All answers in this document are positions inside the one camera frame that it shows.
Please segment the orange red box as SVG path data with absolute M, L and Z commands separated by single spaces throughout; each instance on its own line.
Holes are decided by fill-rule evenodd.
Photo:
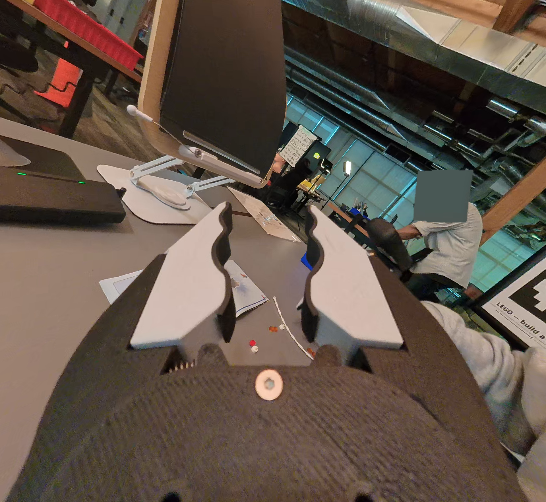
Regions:
M 82 70 L 68 61 L 60 58 L 57 62 L 51 82 L 44 92 L 35 90 L 33 93 L 64 109 L 68 108 L 76 86 L 82 75 Z

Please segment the black office chair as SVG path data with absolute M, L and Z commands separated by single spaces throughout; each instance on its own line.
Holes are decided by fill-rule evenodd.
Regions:
M 385 219 L 368 220 L 365 230 L 372 246 L 377 250 L 378 258 L 397 274 L 403 283 L 411 278 L 411 268 L 433 252 L 430 248 L 424 248 L 410 255 L 397 230 Z

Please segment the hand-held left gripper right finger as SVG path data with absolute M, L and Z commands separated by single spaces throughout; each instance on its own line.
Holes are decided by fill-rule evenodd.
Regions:
M 349 364 L 361 347 L 404 345 L 369 254 L 315 206 L 305 219 L 306 263 L 301 328 L 318 347 L 338 348 Z

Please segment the red storage bin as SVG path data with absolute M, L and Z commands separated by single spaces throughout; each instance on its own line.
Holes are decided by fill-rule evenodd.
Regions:
M 33 5 L 79 38 L 118 61 L 128 70 L 134 70 L 140 61 L 140 53 L 70 1 L 34 0 Z

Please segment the black flat box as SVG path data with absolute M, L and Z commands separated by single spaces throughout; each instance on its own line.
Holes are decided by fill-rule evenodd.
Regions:
M 119 224 L 122 194 L 111 184 L 1 168 L 1 222 Z

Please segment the silver ventilation duct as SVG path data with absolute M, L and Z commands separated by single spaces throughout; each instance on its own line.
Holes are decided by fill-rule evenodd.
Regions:
M 545 46 L 411 0 L 282 1 L 545 113 Z

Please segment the black flat panel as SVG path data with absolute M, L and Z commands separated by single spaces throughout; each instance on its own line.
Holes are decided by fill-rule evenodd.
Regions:
M 286 114 L 281 0 L 179 0 L 173 31 L 161 125 L 264 178 Z

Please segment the building instruction booklet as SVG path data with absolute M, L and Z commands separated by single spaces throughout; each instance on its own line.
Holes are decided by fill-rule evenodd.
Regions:
M 228 260 L 224 267 L 230 276 L 235 304 L 235 317 L 237 319 L 269 301 L 265 293 L 258 288 L 235 261 Z M 109 304 L 117 300 L 141 273 L 142 270 L 137 270 L 132 273 L 100 280 L 99 286 Z

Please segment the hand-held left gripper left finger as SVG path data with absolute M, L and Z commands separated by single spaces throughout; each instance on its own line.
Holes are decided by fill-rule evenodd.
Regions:
M 235 303 L 225 266 L 232 230 L 231 203 L 222 202 L 167 250 L 131 348 L 176 347 L 192 361 L 204 344 L 231 342 Z

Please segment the framed marker sign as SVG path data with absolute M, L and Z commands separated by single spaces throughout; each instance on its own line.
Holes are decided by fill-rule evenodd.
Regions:
M 470 307 L 514 348 L 545 349 L 545 247 Z

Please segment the white chart board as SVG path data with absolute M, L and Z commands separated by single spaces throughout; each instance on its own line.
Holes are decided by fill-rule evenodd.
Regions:
M 295 168 L 297 162 L 306 154 L 317 137 L 303 125 L 298 125 L 297 130 L 286 145 L 279 151 L 279 156 Z

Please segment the dark flat pad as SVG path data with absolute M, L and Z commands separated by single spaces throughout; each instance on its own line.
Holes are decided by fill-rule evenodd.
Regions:
M 65 152 L 1 136 L 1 168 L 83 181 L 84 175 Z

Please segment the printed paper sheet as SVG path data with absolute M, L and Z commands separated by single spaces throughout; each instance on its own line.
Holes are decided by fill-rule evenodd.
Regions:
M 267 234 L 290 242 L 301 242 L 301 239 L 284 225 L 262 201 L 233 187 L 228 186 L 227 189 Z

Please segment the tablet on white stand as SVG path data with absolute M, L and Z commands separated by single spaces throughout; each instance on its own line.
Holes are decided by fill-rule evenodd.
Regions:
M 162 85 L 178 3 L 156 0 L 138 103 L 127 106 L 127 113 L 139 120 L 148 142 L 162 156 L 131 170 L 97 167 L 107 183 L 125 190 L 121 200 L 135 216 L 158 225 L 195 225 L 210 211 L 199 192 L 233 182 L 261 189 L 274 167 L 273 162 L 267 175 L 260 178 L 204 146 L 178 141 L 161 125 Z

